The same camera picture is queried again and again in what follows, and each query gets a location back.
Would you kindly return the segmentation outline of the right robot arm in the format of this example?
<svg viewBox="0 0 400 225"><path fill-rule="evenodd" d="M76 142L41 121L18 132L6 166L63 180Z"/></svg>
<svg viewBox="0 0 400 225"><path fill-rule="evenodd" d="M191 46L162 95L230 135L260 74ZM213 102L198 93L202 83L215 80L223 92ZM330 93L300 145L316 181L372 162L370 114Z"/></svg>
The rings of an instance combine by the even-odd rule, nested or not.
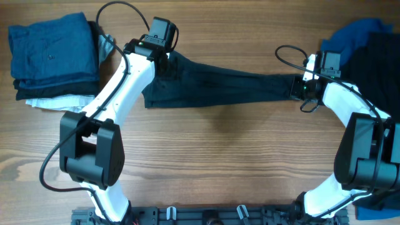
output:
<svg viewBox="0 0 400 225"><path fill-rule="evenodd" d="M318 187L302 193L292 217L325 220L358 200L375 205L399 191L399 123L378 109L354 81L339 77L337 65L317 67L311 55L294 78L290 94L305 103L324 105L340 119L345 132L334 160L334 172Z"/></svg>

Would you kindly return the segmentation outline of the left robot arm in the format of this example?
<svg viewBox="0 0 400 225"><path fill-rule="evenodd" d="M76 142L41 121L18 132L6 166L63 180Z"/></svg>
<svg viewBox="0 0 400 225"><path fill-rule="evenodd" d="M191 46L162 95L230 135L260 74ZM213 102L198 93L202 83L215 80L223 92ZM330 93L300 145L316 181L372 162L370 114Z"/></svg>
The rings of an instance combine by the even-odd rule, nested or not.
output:
<svg viewBox="0 0 400 225"><path fill-rule="evenodd" d="M66 112L60 121L59 167L91 196L96 224L131 224L131 203L119 176L125 154L120 127L145 87L168 67L166 48L133 39L112 78L81 112Z"/></svg>

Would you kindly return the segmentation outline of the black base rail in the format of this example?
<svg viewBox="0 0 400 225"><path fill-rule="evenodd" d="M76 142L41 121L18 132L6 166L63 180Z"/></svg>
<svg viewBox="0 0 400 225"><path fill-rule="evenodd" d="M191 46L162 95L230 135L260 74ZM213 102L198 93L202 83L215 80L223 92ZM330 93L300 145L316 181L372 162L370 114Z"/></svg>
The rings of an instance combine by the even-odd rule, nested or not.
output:
<svg viewBox="0 0 400 225"><path fill-rule="evenodd" d="M331 218L309 219L298 206L266 205L263 207L132 207L120 222L130 225L349 225L348 211L341 209Z"/></svg>

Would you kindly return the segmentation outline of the bright blue t-shirt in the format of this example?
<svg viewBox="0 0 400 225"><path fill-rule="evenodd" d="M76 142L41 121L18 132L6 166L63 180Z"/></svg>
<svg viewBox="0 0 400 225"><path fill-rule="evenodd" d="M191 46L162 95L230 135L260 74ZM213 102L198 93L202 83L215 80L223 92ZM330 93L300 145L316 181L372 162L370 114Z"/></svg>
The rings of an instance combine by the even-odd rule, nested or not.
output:
<svg viewBox="0 0 400 225"><path fill-rule="evenodd" d="M334 51L341 54L341 71L341 66L347 63L353 52L357 48L363 47L367 44L370 33L398 34L393 32L392 24L384 24L380 19L361 19L352 22L346 27L336 31L329 40L323 40L321 44L321 50Z"/></svg>

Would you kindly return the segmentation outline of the dark green t-shirt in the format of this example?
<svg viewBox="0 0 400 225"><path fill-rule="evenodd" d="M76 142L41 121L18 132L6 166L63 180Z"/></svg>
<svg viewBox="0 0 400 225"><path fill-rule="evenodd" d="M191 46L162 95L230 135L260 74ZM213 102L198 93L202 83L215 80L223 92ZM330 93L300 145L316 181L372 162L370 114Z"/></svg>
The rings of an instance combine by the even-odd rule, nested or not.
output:
<svg viewBox="0 0 400 225"><path fill-rule="evenodd" d="M142 91L146 108L199 108L290 100L299 74L253 74L196 63L178 52Z"/></svg>

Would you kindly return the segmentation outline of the folded light grey garment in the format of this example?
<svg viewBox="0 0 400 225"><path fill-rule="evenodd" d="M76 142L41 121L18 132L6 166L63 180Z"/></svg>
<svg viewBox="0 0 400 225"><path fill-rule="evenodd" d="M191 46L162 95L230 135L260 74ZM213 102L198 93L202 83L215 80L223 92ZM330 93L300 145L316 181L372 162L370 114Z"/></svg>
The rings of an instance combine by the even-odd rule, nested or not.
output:
<svg viewBox="0 0 400 225"><path fill-rule="evenodd" d="M99 35L97 41L99 65L101 65L114 50L114 46L105 37Z"/></svg>

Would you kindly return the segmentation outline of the folded white garment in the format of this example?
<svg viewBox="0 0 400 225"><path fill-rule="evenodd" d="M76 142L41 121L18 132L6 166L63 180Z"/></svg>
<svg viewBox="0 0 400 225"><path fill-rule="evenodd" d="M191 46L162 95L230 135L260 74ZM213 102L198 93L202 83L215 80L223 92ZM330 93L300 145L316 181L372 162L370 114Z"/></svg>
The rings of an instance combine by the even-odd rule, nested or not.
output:
<svg viewBox="0 0 400 225"><path fill-rule="evenodd" d="M85 106L93 101L94 98L94 95L67 94L53 98L27 99L26 104L33 108L79 113Z"/></svg>

